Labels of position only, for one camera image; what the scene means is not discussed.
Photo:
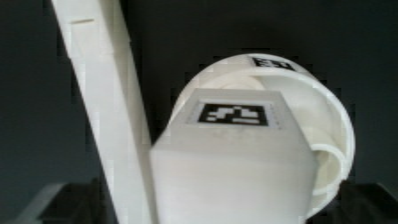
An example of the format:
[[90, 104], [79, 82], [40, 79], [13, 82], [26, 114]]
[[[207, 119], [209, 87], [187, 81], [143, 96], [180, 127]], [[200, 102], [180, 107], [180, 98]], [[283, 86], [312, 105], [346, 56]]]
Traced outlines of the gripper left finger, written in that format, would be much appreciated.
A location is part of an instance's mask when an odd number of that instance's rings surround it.
[[42, 189], [12, 224], [106, 224], [102, 185], [54, 183]]

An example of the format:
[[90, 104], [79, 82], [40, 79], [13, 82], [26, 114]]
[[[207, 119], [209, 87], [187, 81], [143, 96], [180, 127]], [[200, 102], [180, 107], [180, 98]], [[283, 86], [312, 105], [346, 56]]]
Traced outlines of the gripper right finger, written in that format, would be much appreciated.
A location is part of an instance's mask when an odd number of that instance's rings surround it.
[[342, 184], [335, 224], [398, 224], [398, 195], [381, 183]]

